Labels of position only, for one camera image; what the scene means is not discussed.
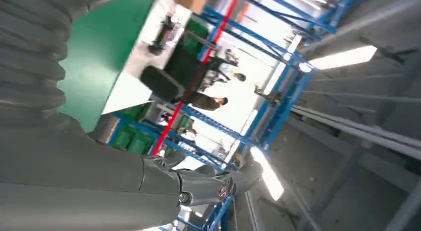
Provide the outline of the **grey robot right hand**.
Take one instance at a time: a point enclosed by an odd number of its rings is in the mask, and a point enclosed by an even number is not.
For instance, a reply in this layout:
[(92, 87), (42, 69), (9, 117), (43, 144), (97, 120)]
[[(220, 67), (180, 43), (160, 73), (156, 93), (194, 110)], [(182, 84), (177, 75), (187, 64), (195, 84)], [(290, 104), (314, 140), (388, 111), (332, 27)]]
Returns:
[(208, 176), (172, 170), (90, 139), (66, 115), (0, 120), (3, 231), (138, 231), (173, 222), (183, 205), (217, 203), (262, 177), (251, 160)]

